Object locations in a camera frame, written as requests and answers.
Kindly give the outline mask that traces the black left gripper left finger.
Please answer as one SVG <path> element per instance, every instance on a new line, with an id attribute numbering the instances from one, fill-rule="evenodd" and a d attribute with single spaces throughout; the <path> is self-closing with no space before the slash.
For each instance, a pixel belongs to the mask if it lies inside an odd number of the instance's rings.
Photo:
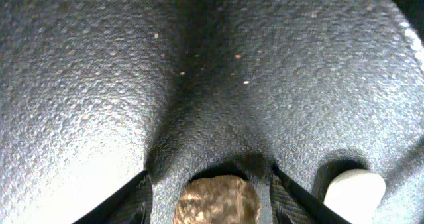
<path id="1" fill-rule="evenodd" d="M 75 224 L 149 224 L 152 204 L 152 182 L 144 170 Z"/>

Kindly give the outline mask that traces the white plastic fork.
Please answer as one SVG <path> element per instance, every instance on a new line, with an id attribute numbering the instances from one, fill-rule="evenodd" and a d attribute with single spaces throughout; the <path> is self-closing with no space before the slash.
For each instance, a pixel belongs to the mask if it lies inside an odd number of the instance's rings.
<path id="1" fill-rule="evenodd" d="M 327 188 L 324 204 L 352 224 L 371 224 L 386 190 L 378 174 L 353 169 L 339 174 Z"/>

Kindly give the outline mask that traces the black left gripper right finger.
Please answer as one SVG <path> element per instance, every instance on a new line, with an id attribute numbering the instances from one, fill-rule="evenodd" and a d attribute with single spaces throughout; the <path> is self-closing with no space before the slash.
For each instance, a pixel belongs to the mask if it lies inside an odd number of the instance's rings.
<path id="1" fill-rule="evenodd" d="M 276 164 L 272 167 L 270 202 L 273 224 L 350 224 L 283 173 Z"/>

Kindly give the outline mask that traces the round black serving tray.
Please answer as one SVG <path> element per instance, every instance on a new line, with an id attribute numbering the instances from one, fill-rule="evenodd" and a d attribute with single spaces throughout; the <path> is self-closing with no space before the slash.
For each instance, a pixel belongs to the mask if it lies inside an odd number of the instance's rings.
<path id="1" fill-rule="evenodd" d="M 153 223 L 186 182 L 276 165 L 323 199 L 386 181 L 423 222 L 423 0 L 1 0 L 1 222 L 73 223 L 129 180 Z"/>

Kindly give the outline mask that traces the brown walnut shell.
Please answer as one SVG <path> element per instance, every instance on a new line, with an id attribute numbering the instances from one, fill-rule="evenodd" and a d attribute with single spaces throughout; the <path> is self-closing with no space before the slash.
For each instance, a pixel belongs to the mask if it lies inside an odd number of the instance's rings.
<path id="1" fill-rule="evenodd" d="M 258 224 L 261 203 L 254 187 L 238 176 L 190 182 L 174 210 L 174 224 Z"/>

